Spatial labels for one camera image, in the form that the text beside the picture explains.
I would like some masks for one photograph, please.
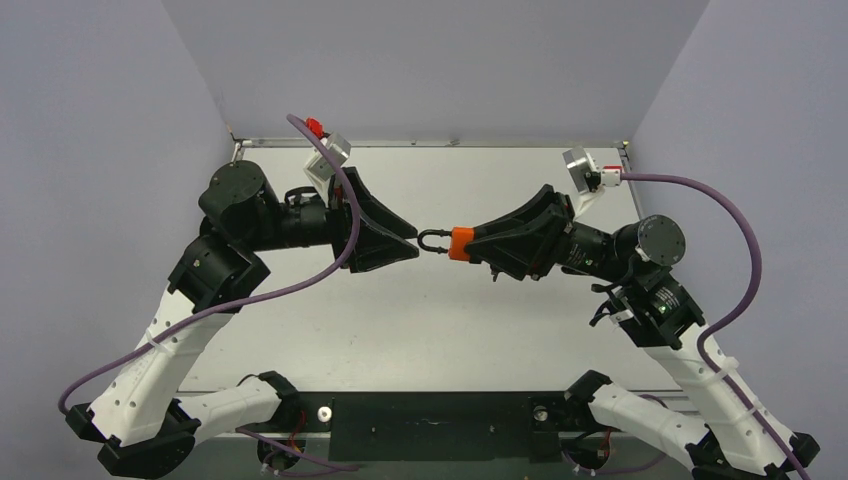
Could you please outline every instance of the screw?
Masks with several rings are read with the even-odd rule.
[[[321,407],[318,409],[318,420],[322,423],[327,423],[333,418],[333,410],[330,407]]]
[[[538,407],[533,409],[533,418],[536,419],[537,422],[544,422],[548,419],[548,410],[539,405]]]

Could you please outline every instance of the purple cable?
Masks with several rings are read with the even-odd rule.
[[[288,295],[288,294],[291,294],[291,293],[299,292],[299,291],[301,291],[301,290],[303,290],[307,287],[311,287],[312,285],[315,285],[316,283],[320,282],[321,280],[324,280],[325,278],[329,277],[333,272],[338,270],[342,265],[344,265],[344,263],[347,261],[348,257],[350,257],[350,255],[353,253],[353,249],[356,246],[356,241],[359,238],[359,218],[360,218],[359,202],[356,200],[356,195],[354,194],[353,185],[350,184],[350,180],[348,180],[347,175],[345,175],[344,172],[342,171],[341,165],[339,165],[334,160],[333,154],[330,153],[330,151],[327,149],[327,147],[325,147],[324,144],[321,143],[321,140],[318,137],[316,137],[315,134],[312,133],[311,130],[309,130],[309,127],[306,126],[306,124],[303,122],[303,120],[301,120],[300,118],[298,118],[294,115],[291,115],[291,114],[286,115],[286,119],[292,125],[294,125],[294,127],[297,128],[298,131],[300,131],[300,133],[302,133],[303,136],[306,137],[306,139],[309,140],[310,143],[312,143],[312,145],[321,153],[321,155],[324,156],[324,158],[330,164],[330,167],[333,169],[333,172],[336,174],[336,178],[338,178],[341,181],[342,189],[344,189],[345,196],[347,197],[348,203],[350,204],[350,211],[351,211],[351,217],[352,217],[352,220],[351,220],[352,223],[351,223],[351,228],[350,228],[350,238],[348,238],[347,245],[345,245],[344,250],[342,251],[341,255],[339,255],[339,257],[336,259],[336,261],[334,261],[332,264],[330,264],[329,267],[325,268],[324,270],[319,272],[314,277],[306,279],[306,280],[304,280],[300,283],[296,283],[294,285],[291,285],[291,286],[288,286],[288,287],[285,287],[285,288],[281,288],[279,290],[274,290],[273,292],[263,293],[261,295],[256,295],[256,296],[253,296],[253,297],[243,298],[243,299],[239,299],[239,300],[233,300],[231,302],[222,303],[220,305],[216,305],[214,307],[207,308],[206,310],[203,310],[201,312],[197,312],[194,315],[186,318],[185,320],[177,323],[176,325],[165,329],[165,331],[163,331],[162,333],[160,333],[159,335],[157,335],[153,339],[153,342],[161,343],[161,342],[167,340],[168,337],[170,337],[171,335],[179,332],[180,330],[188,327],[189,325],[194,324],[195,322],[199,322],[200,320],[203,320],[204,318],[206,318],[206,317],[208,317],[212,314],[225,312],[227,310],[231,310],[233,308],[238,308],[238,307],[243,307],[245,305],[251,305],[251,304],[254,304],[254,303],[264,302],[266,300],[273,300],[275,298],[280,298],[282,296],[285,296],[285,295]],[[86,383],[88,383],[92,379],[97,378],[100,375],[103,375],[104,373],[106,373],[106,372],[108,372],[112,369],[120,367],[121,365],[123,365],[125,363],[131,362],[131,361],[139,358],[140,356],[142,356],[145,353],[147,353],[148,351],[150,351],[152,348],[153,348],[153,346],[150,343],[146,343],[146,344],[142,345],[141,347],[139,347],[137,350],[135,350],[135,351],[133,351],[133,352],[127,354],[127,355],[124,355],[123,357],[115,360],[114,362],[108,363],[108,364],[106,364],[106,365],[84,375],[82,378],[80,378],[79,380],[72,383],[70,386],[68,386],[68,388],[65,389],[64,392],[62,392],[62,395],[59,396],[59,403],[58,403],[59,411],[62,412],[63,415],[66,415],[68,413],[68,406],[67,406],[68,397],[70,397],[71,394],[76,389],[78,389],[80,386],[85,385]],[[321,459],[318,459],[317,457],[303,456],[303,454],[300,454],[299,452],[296,452],[296,451],[292,451],[292,452],[293,452],[293,455],[300,456],[301,458],[306,458],[307,460],[312,461],[312,462],[315,462],[316,459],[321,460]],[[316,463],[319,463],[321,465],[328,466],[328,467],[334,468],[334,469],[350,470],[349,467],[333,466],[332,464],[329,464],[329,463],[327,463],[326,461],[323,461],[323,460],[321,460],[320,462],[316,462]]]
[[[659,403],[660,405],[662,405],[664,408],[668,408],[668,405],[666,405],[665,402],[663,402],[662,399],[660,397],[657,397],[656,395],[650,395],[648,393],[644,393],[644,394],[639,395],[639,396],[642,397],[642,398],[646,398],[648,400],[653,400],[653,401]],[[657,455],[656,457],[654,457],[653,460],[651,460],[650,462],[648,462],[644,465],[640,465],[638,467],[618,468],[618,469],[615,469],[615,470],[595,470],[595,475],[596,476],[604,476],[604,475],[611,476],[611,475],[627,475],[627,474],[630,474],[630,473],[644,472],[646,470],[650,470],[650,469],[654,468],[655,466],[657,466],[660,462],[665,460],[665,457],[667,457],[667,455],[665,453],[660,452],[660,454]],[[571,458],[571,456],[565,450],[562,451],[562,458],[568,460],[569,462],[573,463],[574,465],[577,465],[577,467],[579,467],[580,470],[583,471],[583,472],[590,472],[591,473],[591,471],[592,471],[591,469],[580,466],[580,464],[575,462],[574,459]]]
[[[247,435],[248,437],[255,438],[255,439],[259,440],[260,442],[267,443],[268,445],[270,445],[274,448],[277,448],[279,450],[282,450],[286,453],[289,453],[289,454],[294,455],[296,457],[300,457],[304,460],[312,462],[316,465],[321,465],[322,467],[327,467],[327,468],[330,469],[330,470],[323,470],[323,471],[320,471],[320,472],[304,472],[304,473],[281,471],[280,475],[284,476],[284,477],[317,477],[319,475],[326,475],[328,473],[355,472],[355,471],[359,470],[358,465],[337,465],[337,464],[334,464],[334,463],[330,463],[327,460],[324,460],[323,458],[316,457],[314,455],[310,455],[310,454],[305,453],[305,452],[298,452],[297,450],[295,450],[291,447],[288,447],[286,445],[283,445],[282,443],[280,443],[280,442],[278,442],[274,439],[268,438],[264,435],[260,435],[256,432],[251,432],[250,430],[247,430],[244,427],[237,428],[236,433],[240,433],[242,435]],[[278,452],[272,452],[269,455],[276,455],[277,453]]]
[[[727,197],[718,192],[718,190],[710,187],[709,185],[705,185],[696,180],[692,180],[691,178],[686,177],[678,177],[674,175],[656,175],[650,173],[626,173],[622,172],[621,179],[626,181],[633,182],[657,182],[657,183],[673,183],[677,185],[683,185],[684,187],[694,188],[699,192],[707,195],[712,198],[719,205],[721,205],[727,213],[733,217],[733,220],[739,225],[739,228],[742,230],[742,235],[745,237],[745,243],[748,244],[748,251],[751,255],[751,279],[748,281],[748,289],[745,290],[745,294],[742,296],[742,299],[739,300],[739,303],[730,311],[727,315],[725,315],[721,320],[716,322],[713,325],[707,327],[703,333],[698,337],[698,353],[703,358],[704,362],[713,369],[714,372],[721,371],[721,367],[710,358],[709,353],[705,347],[707,338],[709,338],[714,333],[722,330],[727,327],[734,320],[739,318],[739,316],[744,312],[750,305],[751,302],[754,301],[754,297],[757,295],[757,290],[760,288],[760,281],[763,277],[763,254],[760,251],[760,245],[757,242],[757,236],[754,234],[754,229],[751,228],[751,224],[748,223],[748,220],[745,219],[745,216],[742,215],[742,212],[739,208],[733,204]],[[733,390],[733,393],[739,397],[739,400],[745,405],[745,408],[748,410],[753,410],[753,416],[757,420],[757,422],[766,430],[769,436],[774,440],[774,443],[777,444],[778,448],[786,455],[786,458],[789,460],[789,463],[795,468],[795,471],[798,472],[798,475],[801,476],[802,480],[811,480],[810,476],[807,474],[807,471],[804,470],[801,462],[798,461],[798,458],[795,457],[795,454],[792,453],[792,449],[786,442],[780,438],[780,434],[768,423],[768,420],[763,417],[763,415],[759,412],[759,410],[755,409],[754,402],[745,395],[745,392],[736,383],[735,380],[730,378],[729,375],[724,377],[724,382]]]

